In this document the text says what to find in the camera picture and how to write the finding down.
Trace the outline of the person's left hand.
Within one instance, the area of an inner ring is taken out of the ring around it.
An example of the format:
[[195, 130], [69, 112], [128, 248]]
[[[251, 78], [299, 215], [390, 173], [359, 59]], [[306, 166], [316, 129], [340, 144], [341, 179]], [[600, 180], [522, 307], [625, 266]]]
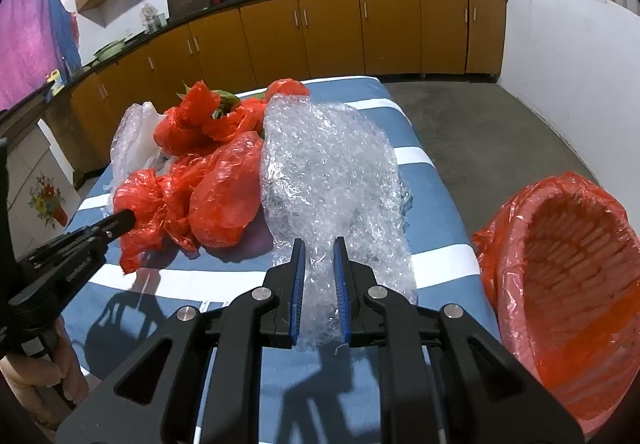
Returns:
[[55, 330], [58, 334], [58, 347], [53, 360], [24, 355], [6, 355], [1, 360], [2, 375], [8, 381], [17, 401], [32, 420], [47, 430], [55, 430], [62, 417], [41, 396], [38, 386], [51, 389], [52, 386], [61, 384], [64, 398], [74, 405], [85, 401], [89, 394], [89, 384], [80, 370], [77, 354], [68, 338], [62, 317], [55, 322]]

